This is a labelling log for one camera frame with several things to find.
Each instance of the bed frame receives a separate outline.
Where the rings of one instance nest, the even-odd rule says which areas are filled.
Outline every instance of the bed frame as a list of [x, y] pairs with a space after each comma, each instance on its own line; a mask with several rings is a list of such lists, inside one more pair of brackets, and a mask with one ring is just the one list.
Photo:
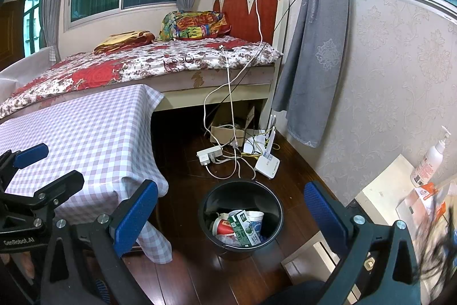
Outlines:
[[[279, 52], [284, 52], [284, 41], [288, 21], [289, 0], [215, 0], [213, 11], [224, 12], [232, 25], [229, 35], [249, 42], [259, 42], [258, 19], [256, 4], [259, 5], [260, 26], [264, 41], [271, 44]], [[264, 105], [260, 117], [260, 125], [266, 125], [271, 110], [271, 101], [276, 89], [281, 60], [271, 68], [271, 83], [243, 84], [232, 93], [234, 101], [263, 99]], [[216, 87], [202, 87], [164, 92], [164, 99], [156, 111], [202, 105], [205, 97]], [[207, 100], [208, 104], [221, 102], [228, 94], [228, 87], [213, 93]]]

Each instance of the bed headboard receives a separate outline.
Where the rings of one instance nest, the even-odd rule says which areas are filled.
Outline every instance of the bed headboard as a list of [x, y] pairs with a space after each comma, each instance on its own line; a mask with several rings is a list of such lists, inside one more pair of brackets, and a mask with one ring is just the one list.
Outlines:
[[259, 4], [260, 27], [264, 40], [283, 52], [288, 15], [281, 21], [280, 19], [289, 7], [289, 0], [215, 0], [213, 11], [224, 12], [232, 25], [229, 35], [249, 42], [259, 42], [256, 3]]

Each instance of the textured wallpaper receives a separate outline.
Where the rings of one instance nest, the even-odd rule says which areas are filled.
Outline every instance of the textured wallpaper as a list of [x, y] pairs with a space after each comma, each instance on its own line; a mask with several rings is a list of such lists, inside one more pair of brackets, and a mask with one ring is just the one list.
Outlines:
[[339, 89], [316, 171], [349, 202], [403, 154], [452, 133], [433, 181], [457, 172], [457, 25], [410, 0], [351, 0]]

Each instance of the red paper cup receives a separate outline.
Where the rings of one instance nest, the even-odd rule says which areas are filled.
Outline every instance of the red paper cup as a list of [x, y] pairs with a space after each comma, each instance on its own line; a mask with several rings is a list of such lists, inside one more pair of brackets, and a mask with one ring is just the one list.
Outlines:
[[230, 225], [230, 222], [218, 217], [216, 221], [214, 221], [213, 236], [217, 236], [218, 234], [232, 236], [235, 232], [233, 231], [233, 227]]

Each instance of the green and white box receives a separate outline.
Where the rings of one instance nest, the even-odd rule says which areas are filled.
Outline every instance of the green and white box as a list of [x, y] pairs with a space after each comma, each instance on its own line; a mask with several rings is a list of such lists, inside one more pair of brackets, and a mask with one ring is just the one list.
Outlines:
[[238, 212], [228, 218], [230, 225], [242, 247], [252, 247], [260, 243], [260, 238], [249, 221], [246, 211]]

